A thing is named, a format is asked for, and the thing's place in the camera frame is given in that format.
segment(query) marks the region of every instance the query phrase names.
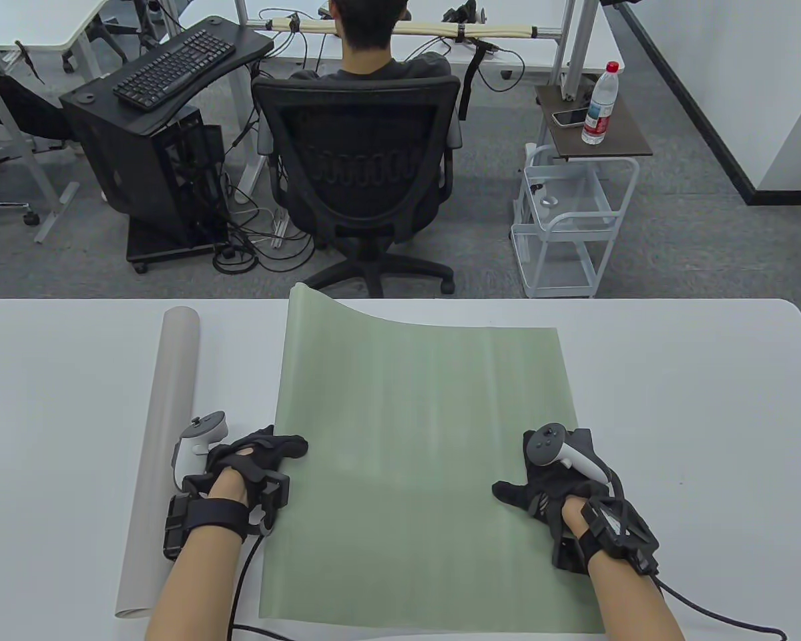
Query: white wall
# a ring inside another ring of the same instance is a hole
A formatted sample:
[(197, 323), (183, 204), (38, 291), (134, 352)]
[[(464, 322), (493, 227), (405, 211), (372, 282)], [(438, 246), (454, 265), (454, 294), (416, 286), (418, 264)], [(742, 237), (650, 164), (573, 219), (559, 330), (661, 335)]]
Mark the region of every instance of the white wall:
[(801, 190), (801, 163), (788, 166), (795, 149), (776, 163), (801, 116), (801, 0), (629, 6), (751, 183)]

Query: black baseboard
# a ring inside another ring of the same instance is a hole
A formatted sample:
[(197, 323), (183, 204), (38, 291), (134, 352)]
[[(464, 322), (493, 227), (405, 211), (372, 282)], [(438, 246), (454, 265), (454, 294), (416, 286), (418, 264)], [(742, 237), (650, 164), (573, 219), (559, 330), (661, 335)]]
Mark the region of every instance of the black baseboard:
[(685, 109), (685, 113), (688, 114), (697, 131), (703, 136), (703, 140), (709, 145), (709, 149), (712, 150), (715, 158), (721, 163), (721, 167), (724, 168), (727, 177), (730, 178), (733, 187), (736, 187), (736, 190), (742, 195), (745, 203), (748, 205), (801, 205), (801, 192), (798, 190), (759, 190), (754, 187), (754, 183), (751, 183), (748, 175), (742, 169), (742, 165), (739, 165), (739, 162), (733, 157), (733, 153), (721, 140), (721, 136), (718, 135), (715, 127), (712, 126), (697, 101), (694, 100), (673, 68), (667, 63), (665, 56), (661, 54), (653, 40), (650, 39), (649, 34), (644, 30), (638, 18), (635, 17), (632, 9), (625, 4), (617, 4), (616, 7), (622, 13), (623, 19), (626, 20), (626, 24), (629, 25), (632, 33), (638, 38), (638, 42), (641, 43), (644, 51), (647, 52), (650, 61), (653, 62), (661, 77), (665, 79), (670, 91), (682, 104), (682, 109)]

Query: gray roll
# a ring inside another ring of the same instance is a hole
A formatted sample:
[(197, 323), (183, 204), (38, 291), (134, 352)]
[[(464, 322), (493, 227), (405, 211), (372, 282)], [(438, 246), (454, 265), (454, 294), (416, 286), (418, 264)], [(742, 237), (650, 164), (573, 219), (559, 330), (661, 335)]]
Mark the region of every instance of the gray roll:
[(116, 598), (117, 617), (149, 616), (172, 568), (172, 563), (163, 557), (166, 510), (172, 494), (178, 491), (172, 479), (172, 450), (190, 424), (198, 359), (199, 314), (189, 307), (169, 309), (163, 314), (148, 401)]

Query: phone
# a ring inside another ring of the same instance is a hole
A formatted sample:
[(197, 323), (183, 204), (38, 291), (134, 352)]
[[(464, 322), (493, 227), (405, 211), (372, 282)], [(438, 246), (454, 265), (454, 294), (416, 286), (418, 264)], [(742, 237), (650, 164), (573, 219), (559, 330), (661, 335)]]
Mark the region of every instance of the phone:
[(581, 126), (587, 118), (587, 107), (582, 110), (556, 111), (552, 115), (555, 125), (562, 129), (569, 129), (572, 126)]

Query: man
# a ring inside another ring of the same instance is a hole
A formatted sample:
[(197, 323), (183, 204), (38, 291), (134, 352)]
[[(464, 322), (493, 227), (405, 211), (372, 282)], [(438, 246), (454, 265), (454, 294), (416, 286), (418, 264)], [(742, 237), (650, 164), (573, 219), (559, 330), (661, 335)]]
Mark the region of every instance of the man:
[[(408, 62), (392, 58), (392, 30), (406, 15), (407, 0), (330, 0), (330, 15), (342, 39), (342, 68), (333, 80), (401, 80), (451, 75), (444, 56), (428, 51)], [(293, 79), (318, 79), (303, 69)]]

